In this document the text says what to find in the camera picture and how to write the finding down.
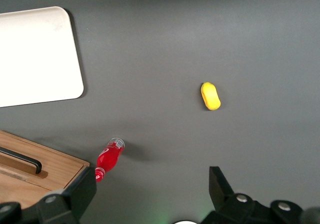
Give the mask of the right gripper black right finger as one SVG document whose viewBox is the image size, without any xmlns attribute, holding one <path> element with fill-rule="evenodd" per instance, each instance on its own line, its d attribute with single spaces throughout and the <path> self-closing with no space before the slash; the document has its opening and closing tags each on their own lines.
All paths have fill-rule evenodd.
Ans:
<svg viewBox="0 0 320 224">
<path fill-rule="evenodd" d="M 235 193 L 218 166 L 209 168 L 208 190 L 214 210 L 202 224 L 318 224 L 320 208 L 303 210 L 288 200 L 264 206 L 244 193 Z"/>
</svg>

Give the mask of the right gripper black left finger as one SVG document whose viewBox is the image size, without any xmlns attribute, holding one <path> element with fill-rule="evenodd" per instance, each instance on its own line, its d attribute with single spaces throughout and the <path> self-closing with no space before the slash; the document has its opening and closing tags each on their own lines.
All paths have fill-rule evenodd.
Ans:
<svg viewBox="0 0 320 224">
<path fill-rule="evenodd" d="M 62 191 L 45 195 L 22 209 L 19 202 L 0 204 L 2 224 L 78 224 L 97 192 L 95 169 L 85 169 Z"/>
</svg>

